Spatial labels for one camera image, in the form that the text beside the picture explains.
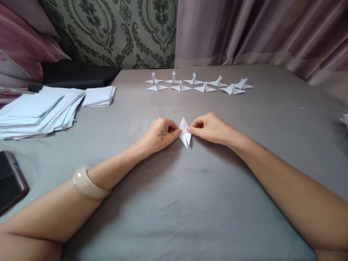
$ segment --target bangle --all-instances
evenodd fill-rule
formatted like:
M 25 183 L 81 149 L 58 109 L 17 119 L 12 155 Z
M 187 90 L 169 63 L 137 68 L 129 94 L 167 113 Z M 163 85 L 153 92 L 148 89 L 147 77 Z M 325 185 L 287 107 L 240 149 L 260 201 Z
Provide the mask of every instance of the bangle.
M 73 174 L 72 180 L 77 190 L 87 198 L 100 200 L 111 193 L 111 190 L 104 190 L 94 185 L 87 175 L 87 166 L 79 167 Z

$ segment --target patterned wallpaper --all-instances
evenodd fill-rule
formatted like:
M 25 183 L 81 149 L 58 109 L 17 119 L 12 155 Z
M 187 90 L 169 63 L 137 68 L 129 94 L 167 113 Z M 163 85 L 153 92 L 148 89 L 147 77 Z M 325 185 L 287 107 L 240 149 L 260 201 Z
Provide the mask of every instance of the patterned wallpaper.
M 178 0 L 39 0 L 75 61 L 173 67 Z

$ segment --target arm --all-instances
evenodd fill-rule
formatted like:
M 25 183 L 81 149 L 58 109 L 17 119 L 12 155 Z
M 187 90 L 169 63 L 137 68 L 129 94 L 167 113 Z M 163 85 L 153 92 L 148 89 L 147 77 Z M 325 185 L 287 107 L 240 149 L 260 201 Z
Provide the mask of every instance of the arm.
M 198 117 L 188 132 L 235 151 L 319 259 L 348 257 L 346 200 L 212 113 Z
M 110 189 L 139 161 L 168 146 L 180 133 L 172 120 L 160 118 L 137 143 L 89 169 L 88 177 L 96 186 Z M 72 180 L 61 184 L 0 226 L 0 260 L 59 260 L 62 244 L 101 202 L 80 194 Z

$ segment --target gray mattress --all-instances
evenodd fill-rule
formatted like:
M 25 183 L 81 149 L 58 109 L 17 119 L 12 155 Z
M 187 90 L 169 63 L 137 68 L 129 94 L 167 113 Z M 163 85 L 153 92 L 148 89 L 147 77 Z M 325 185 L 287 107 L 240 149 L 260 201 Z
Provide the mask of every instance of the gray mattress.
M 157 70 L 158 79 L 173 70 Z M 109 107 L 80 108 L 71 129 L 0 141 L 16 156 L 29 194 L 6 218 L 69 179 L 84 164 L 122 151 L 153 120 L 190 124 L 214 112 L 281 158 L 348 199 L 348 108 L 272 65 L 176 69 L 177 79 L 226 84 L 248 78 L 245 94 L 147 91 L 149 70 L 123 70 Z M 65 245 L 63 260 L 315 260 L 245 163 L 227 147 L 180 139 L 139 163 Z

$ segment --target smartphone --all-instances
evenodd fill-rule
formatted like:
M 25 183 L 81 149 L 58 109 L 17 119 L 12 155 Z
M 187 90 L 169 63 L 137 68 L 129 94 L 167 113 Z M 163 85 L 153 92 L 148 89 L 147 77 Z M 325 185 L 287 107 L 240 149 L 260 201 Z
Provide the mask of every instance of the smartphone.
M 29 186 L 15 156 L 7 151 L 0 152 L 0 215 L 26 196 Z

